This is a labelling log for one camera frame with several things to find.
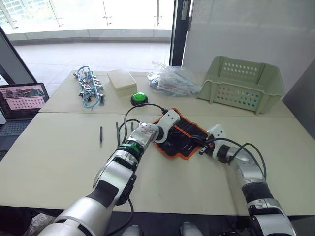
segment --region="screwdriver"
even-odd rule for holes
[[[99,141],[100,141],[100,148],[102,148],[102,142],[103,142],[103,127],[102,126],[99,128]]]

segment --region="white table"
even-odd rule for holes
[[[67,113],[93,113],[93,114],[125,114],[131,108],[130,97],[117,96],[113,89],[107,72],[94,72],[97,78],[105,87],[105,106],[95,106],[93,110],[84,108],[82,105],[82,98],[78,96],[80,87],[78,81],[73,77],[71,72],[65,81],[59,86],[54,95],[48,100],[40,112],[67,112]],[[149,98],[149,102],[159,104],[166,108],[177,108],[185,116],[252,116],[256,115],[254,112],[243,109],[225,106],[222,104],[208,101],[184,98],[184,97],[167,97],[154,92],[149,86],[149,80],[146,72],[132,72],[131,73],[137,82],[138,91],[144,92]],[[196,74],[198,81],[203,82],[205,74]],[[142,109],[135,109],[131,114],[139,115],[159,115],[160,110],[156,107],[147,106]],[[290,110],[282,101],[277,102],[272,109],[263,114],[264,117],[294,117]]]
[[[271,192],[286,213],[315,214],[315,144],[295,118],[183,115],[204,128],[220,123],[229,138],[255,144],[265,158]],[[158,116],[130,118],[152,122]],[[0,163],[0,205],[63,209],[87,195],[117,145],[116,121],[123,116],[39,113]],[[151,145],[136,172],[135,211],[247,215],[244,198],[232,198],[226,168],[206,155],[170,160]],[[129,206],[115,210],[129,211]]]

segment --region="floor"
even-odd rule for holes
[[[71,43],[15,46],[49,96],[71,70],[88,65],[92,70],[154,71],[152,62],[168,64],[170,43]]]

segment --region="laptop keyboard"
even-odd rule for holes
[[[0,136],[20,135],[29,122],[9,122],[0,130]]]

